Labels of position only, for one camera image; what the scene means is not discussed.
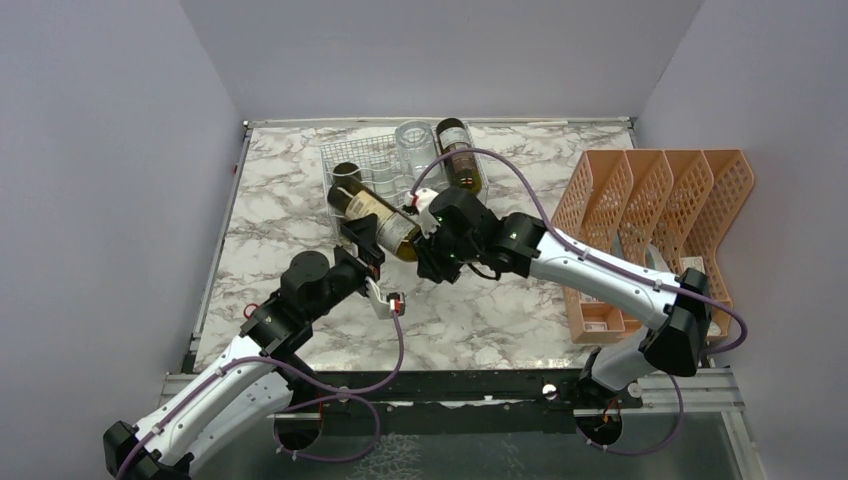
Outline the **green wine bottle back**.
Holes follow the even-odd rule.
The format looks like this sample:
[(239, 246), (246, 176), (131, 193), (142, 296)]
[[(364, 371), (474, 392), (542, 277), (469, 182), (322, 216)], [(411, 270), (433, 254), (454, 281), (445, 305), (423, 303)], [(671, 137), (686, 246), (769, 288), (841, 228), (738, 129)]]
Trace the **green wine bottle back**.
[(329, 188), (327, 200), (347, 220), (359, 220), (374, 214), (377, 243), (399, 260), (415, 262), (413, 238), (419, 226), (353, 176), (337, 178)]

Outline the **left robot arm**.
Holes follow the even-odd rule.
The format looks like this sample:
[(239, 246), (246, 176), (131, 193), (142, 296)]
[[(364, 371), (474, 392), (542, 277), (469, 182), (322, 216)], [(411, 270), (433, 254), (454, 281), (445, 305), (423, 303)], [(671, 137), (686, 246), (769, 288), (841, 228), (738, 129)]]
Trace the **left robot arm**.
[(354, 254), (336, 247), (333, 262), (317, 251), (296, 255), (279, 288), (209, 367), (156, 411), (135, 423), (118, 421), (105, 432), (105, 460), (114, 478), (188, 479), (269, 414), (317, 404), (317, 390), (328, 391), (330, 399), (364, 392), (317, 381), (296, 355), (312, 337), (313, 323), (354, 293), (368, 298), (380, 318), (402, 313), (403, 298), (383, 297), (376, 284), (385, 260), (376, 215), (347, 221), (342, 232)]

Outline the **green wine bottle front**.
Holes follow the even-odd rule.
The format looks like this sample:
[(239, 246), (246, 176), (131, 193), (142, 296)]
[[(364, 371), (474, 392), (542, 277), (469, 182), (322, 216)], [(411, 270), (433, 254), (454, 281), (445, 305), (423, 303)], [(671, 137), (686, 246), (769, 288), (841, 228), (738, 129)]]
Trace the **green wine bottle front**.
[(343, 162), (336, 165), (333, 168), (331, 175), (332, 184), (334, 186), (343, 186), (362, 182), (361, 168), (352, 162)]

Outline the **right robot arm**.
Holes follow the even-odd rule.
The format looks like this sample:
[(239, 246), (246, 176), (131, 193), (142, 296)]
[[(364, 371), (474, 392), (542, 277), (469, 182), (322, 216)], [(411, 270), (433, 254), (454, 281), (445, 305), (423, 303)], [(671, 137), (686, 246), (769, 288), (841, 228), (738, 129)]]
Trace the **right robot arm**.
[(499, 218), (458, 187), (421, 189), (408, 195), (406, 207), (421, 227), (413, 242), (421, 278), (453, 283), (462, 267), (483, 265), (494, 279), (515, 274), (553, 282), (640, 322), (636, 333), (590, 355), (576, 383), (585, 404), (600, 407), (655, 371), (697, 372), (711, 323), (707, 279), (699, 271), (677, 276), (632, 264), (524, 213)]

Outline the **clear bottle silver cap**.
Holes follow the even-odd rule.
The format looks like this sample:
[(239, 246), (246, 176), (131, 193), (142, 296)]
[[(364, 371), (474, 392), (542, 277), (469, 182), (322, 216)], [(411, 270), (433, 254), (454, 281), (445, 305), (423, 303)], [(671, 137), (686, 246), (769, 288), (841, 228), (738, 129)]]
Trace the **clear bottle silver cap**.
[(425, 121), (410, 120), (397, 127), (394, 137), (406, 189), (409, 189), (439, 156), (434, 131)]

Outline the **green wine bottle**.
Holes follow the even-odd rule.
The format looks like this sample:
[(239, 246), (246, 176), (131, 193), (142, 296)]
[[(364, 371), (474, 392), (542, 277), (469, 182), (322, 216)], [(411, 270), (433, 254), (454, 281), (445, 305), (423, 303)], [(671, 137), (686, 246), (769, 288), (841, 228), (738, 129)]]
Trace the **green wine bottle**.
[(482, 180), (471, 136), (465, 124), (457, 118), (446, 118), (436, 125), (437, 143), (442, 154), (448, 157), (443, 167), (451, 186), (463, 188), (477, 195), (482, 190)]
[(347, 220), (359, 220), (374, 214), (377, 243), (399, 260), (415, 262), (413, 238), (419, 226), (353, 176), (337, 178), (329, 188), (327, 200)]
[(343, 162), (336, 165), (333, 168), (331, 175), (332, 184), (334, 186), (343, 186), (362, 182), (361, 168), (352, 162)]

